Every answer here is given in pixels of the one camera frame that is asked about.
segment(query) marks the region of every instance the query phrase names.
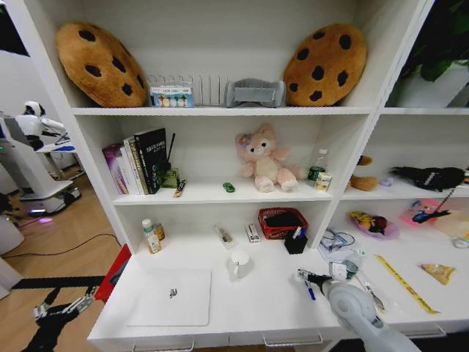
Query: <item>drawer handle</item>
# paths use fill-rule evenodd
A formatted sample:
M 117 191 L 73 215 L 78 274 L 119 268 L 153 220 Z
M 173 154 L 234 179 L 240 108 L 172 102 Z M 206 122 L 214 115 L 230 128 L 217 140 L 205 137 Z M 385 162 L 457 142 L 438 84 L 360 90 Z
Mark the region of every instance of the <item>drawer handle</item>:
M 192 345 L 189 348 L 162 348 L 162 349 L 153 348 L 150 350 L 136 350 L 136 344 L 133 343 L 131 352 L 192 352 L 195 344 L 196 344 L 195 337 L 192 338 Z
M 314 341 L 302 341 L 302 342 L 267 342 L 265 339 L 265 335 L 262 335 L 262 339 L 264 340 L 265 347 L 269 348 L 283 348 L 283 347 L 295 347 L 295 346 L 308 346 L 308 345 L 321 345 L 324 340 L 319 332 L 318 339 Z
M 410 339 L 432 339 L 436 337 L 446 337 L 447 333 L 444 331 L 441 326 L 437 326 L 437 331 L 423 331 L 423 332 L 408 332 L 404 333 L 405 336 L 409 337 Z

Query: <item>cookie pillow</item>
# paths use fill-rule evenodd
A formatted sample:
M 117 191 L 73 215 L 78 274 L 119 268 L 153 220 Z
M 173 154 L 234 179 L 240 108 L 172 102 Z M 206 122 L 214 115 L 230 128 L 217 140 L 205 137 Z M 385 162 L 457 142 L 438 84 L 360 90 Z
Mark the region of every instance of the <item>cookie pillow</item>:
M 284 72 L 287 104 L 329 106 L 347 95 L 360 79 L 366 41 L 350 24 L 332 24 L 306 38 Z
M 142 106 L 147 85 L 137 61 L 111 33 L 92 24 L 65 24 L 56 35 L 60 62 L 74 84 L 100 106 Z

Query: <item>bottle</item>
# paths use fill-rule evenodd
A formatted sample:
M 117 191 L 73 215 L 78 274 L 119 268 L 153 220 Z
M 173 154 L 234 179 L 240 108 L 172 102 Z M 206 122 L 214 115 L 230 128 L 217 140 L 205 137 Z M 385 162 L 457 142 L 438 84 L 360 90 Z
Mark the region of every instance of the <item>bottle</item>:
M 161 250 L 161 244 L 155 233 L 152 221 L 150 219 L 144 219 L 141 225 L 144 228 L 144 235 L 148 241 L 149 252 L 152 254 L 159 252 Z
M 307 181 L 311 186 L 316 185 L 317 175 L 320 172 L 325 172 L 327 165 L 328 165 L 328 150 L 319 149 L 317 151 L 316 158 L 314 159 L 313 166 L 309 168 L 309 172 L 308 172 Z

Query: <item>white mug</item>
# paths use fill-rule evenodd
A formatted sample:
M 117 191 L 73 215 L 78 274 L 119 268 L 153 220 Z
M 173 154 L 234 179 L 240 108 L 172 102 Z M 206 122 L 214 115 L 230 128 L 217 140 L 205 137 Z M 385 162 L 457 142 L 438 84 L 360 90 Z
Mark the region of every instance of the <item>white mug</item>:
M 228 263 L 229 271 L 235 279 L 243 278 L 251 270 L 251 260 L 244 251 L 233 251 Z

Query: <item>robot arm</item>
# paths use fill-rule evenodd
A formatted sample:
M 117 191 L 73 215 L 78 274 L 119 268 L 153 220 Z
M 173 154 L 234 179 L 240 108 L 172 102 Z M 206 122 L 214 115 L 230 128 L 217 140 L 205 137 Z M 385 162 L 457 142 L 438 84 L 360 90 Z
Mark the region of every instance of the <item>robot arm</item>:
M 352 329 L 364 343 L 366 352 L 419 352 L 407 336 L 386 325 L 376 313 L 370 295 L 350 284 L 333 282 L 298 270 L 298 276 L 320 286 L 330 308 L 340 321 Z
M 45 110 L 39 103 L 26 101 L 24 106 L 24 114 L 15 119 L 26 136 L 60 136 L 67 133 L 62 123 L 43 117 Z

